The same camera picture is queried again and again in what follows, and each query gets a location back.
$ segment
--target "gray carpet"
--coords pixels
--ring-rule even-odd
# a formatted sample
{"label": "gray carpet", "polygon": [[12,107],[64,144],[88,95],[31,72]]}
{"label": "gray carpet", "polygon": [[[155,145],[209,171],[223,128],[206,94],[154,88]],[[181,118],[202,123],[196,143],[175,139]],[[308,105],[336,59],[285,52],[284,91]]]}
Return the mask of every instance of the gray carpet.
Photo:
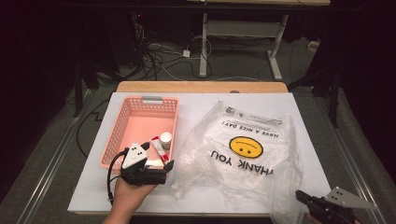
{"label": "gray carpet", "polygon": [[[305,48],[307,43],[304,39],[295,43],[282,43],[276,58],[286,84],[304,76],[314,56],[314,53]],[[213,55],[209,57],[212,69],[212,76],[209,80],[227,78],[223,80],[256,81],[252,79],[254,78],[262,81],[274,81],[267,64],[265,50],[262,50],[270,49],[272,44],[271,40],[265,39],[258,47],[240,46],[241,49],[229,52],[227,46],[220,47],[224,44],[214,42],[212,44],[214,46]],[[180,46],[172,43],[166,45],[178,52],[183,50]],[[162,56],[167,61],[177,57],[172,54],[162,54]],[[169,74],[164,70],[160,71],[157,74],[158,80],[175,80],[175,78],[197,80],[191,74],[191,67],[193,67],[194,74],[197,75],[198,61],[188,61],[191,65],[189,63],[173,66],[170,66],[172,63],[163,64],[163,67],[170,66],[166,68]],[[125,66],[122,71],[127,73],[129,69]],[[143,77],[143,75],[140,73],[132,79]],[[81,216],[67,212],[67,206],[85,163],[85,158],[78,150],[76,141],[77,126],[117,87],[116,82],[108,80],[104,75],[100,75],[99,80],[100,88],[97,91],[88,91],[85,97],[84,110],[80,119],[72,117],[74,114],[74,93],[70,92],[68,104],[48,124],[35,151],[1,203],[0,223],[17,223],[20,217],[21,223],[100,223],[104,219],[103,216]],[[393,203],[396,202],[395,185],[361,133],[359,123],[349,110],[342,90],[338,110],[338,129],[332,127],[325,114],[328,105],[326,98],[314,98],[309,88],[296,88],[292,92],[331,188],[339,186],[357,195],[373,195],[381,213],[355,210],[355,214],[362,223],[384,223],[384,220],[393,223],[396,218],[394,212],[396,206]],[[98,115],[100,119],[106,111],[106,104],[95,111],[100,112]],[[79,143],[85,153],[89,153],[100,127],[100,121],[95,121],[96,119],[96,115],[89,115],[79,130]],[[67,133],[71,133],[69,141],[64,139]],[[353,158],[352,166],[350,166],[351,160],[345,159],[343,149],[346,149],[350,158]],[[59,164],[59,166],[47,170],[49,164],[53,163]],[[43,179],[43,181],[48,181],[47,185],[39,185],[43,174],[51,174],[49,178]],[[38,194],[35,192],[37,185],[48,186],[48,188]],[[41,197],[36,197],[34,202],[29,201],[32,195]],[[23,212],[27,204],[29,210]],[[143,217],[137,217],[133,221],[134,223],[193,223],[191,220],[183,219],[156,220]],[[265,220],[235,218],[199,221],[201,223],[245,223],[246,221],[264,223]]]}

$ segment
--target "yellow smiley face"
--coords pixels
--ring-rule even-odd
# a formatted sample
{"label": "yellow smiley face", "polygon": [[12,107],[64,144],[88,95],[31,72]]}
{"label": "yellow smiley face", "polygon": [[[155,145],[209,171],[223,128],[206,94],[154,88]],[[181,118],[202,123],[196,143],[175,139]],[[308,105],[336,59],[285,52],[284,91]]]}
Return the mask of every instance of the yellow smiley face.
{"label": "yellow smiley face", "polygon": [[262,144],[253,138],[239,136],[231,139],[230,149],[247,158],[258,158],[262,154]]}

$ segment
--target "white bottle cap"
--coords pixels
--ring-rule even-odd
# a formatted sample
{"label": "white bottle cap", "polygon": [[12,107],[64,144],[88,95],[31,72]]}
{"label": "white bottle cap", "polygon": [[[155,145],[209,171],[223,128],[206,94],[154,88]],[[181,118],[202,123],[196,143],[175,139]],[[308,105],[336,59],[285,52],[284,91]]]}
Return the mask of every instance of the white bottle cap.
{"label": "white bottle cap", "polygon": [[163,149],[170,149],[172,142],[172,134],[171,133],[162,133],[160,136],[161,144],[163,145]]}

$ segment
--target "human hand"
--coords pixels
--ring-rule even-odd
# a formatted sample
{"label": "human hand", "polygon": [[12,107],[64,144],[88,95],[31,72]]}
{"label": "human hand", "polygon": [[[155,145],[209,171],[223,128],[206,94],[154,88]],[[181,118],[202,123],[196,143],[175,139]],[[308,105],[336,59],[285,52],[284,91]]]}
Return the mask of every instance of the human hand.
{"label": "human hand", "polygon": [[126,183],[122,178],[118,178],[113,207],[103,223],[129,223],[132,214],[156,187],[157,185],[133,186]]}

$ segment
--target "white tabletop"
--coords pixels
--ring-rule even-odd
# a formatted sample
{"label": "white tabletop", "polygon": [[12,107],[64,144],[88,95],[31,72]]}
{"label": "white tabletop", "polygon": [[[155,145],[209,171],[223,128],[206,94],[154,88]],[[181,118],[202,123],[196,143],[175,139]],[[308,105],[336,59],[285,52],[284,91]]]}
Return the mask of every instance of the white tabletop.
{"label": "white tabletop", "polygon": [[[69,204],[68,211],[79,214],[107,213],[111,205],[107,201],[107,169],[99,165],[107,139],[117,119],[123,99],[130,95],[167,96],[179,99],[177,128],[173,150],[182,147],[190,130],[216,103],[221,100],[227,105],[242,109],[250,114],[265,118],[292,116],[297,144],[301,151],[303,182],[301,190],[313,196],[329,193],[330,186],[306,131],[300,111],[291,93],[113,93],[102,125],[96,135],[91,153],[86,161],[78,185]],[[137,214],[144,215],[205,215],[205,216],[257,216],[268,215],[270,207],[258,202],[243,204],[235,208],[223,200],[221,192],[210,187],[190,189],[181,199],[170,193],[172,176],[165,185],[158,186],[146,198]]]}

